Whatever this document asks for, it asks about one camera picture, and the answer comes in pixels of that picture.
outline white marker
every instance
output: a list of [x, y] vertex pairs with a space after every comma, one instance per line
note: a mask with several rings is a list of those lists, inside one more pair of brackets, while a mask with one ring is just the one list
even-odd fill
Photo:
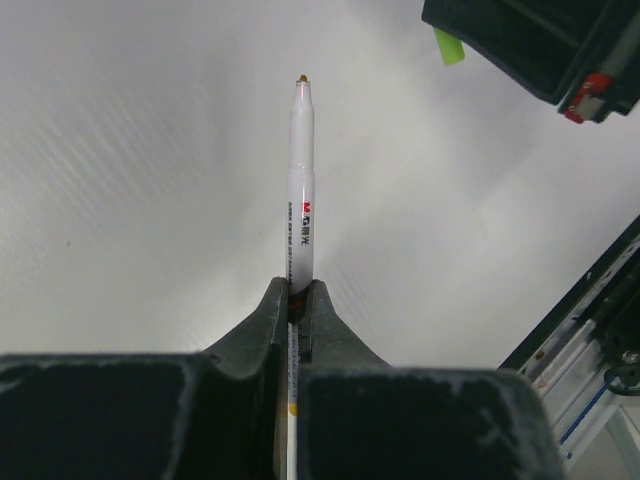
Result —
[[[289, 120], [289, 175], [287, 176], [287, 281], [289, 297], [300, 293], [313, 280], [313, 105], [311, 85], [305, 75], [296, 82], [296, 95]], [[288, 478], [295, 478], [295, 417], [298, 389], [298, 327], [289, 323], [289, 441]]]

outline pen cap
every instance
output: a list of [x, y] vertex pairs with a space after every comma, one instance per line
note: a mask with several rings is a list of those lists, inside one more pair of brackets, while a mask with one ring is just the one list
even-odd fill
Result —
[[313, 171], [313, 104], [311, 84], [303, 75], [296, 82], [296, 94], [289, 123], [289, 168]]

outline bolt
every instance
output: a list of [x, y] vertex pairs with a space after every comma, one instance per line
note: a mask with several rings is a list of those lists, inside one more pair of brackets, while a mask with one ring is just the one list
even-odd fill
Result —
[[640, 352], [637, 350], [627, 350], [622, 354], [622, 361], [627, 365], [640, 362]]

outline m&g logo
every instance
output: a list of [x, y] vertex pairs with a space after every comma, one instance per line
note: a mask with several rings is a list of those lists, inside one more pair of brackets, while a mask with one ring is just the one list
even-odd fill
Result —
[[300, 245], [309, 245], [311, 224], [311, 202], [302, 204], [302, 230], [300, 232]]

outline green object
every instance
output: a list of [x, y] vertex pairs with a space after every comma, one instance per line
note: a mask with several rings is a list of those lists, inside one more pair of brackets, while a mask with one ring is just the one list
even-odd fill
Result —
[[437, 28], [434, 28], [433, 31], [436, 34], [442, 61], [445, 65], [453, 65], [464, 60], [464, 48], [460, 40]]

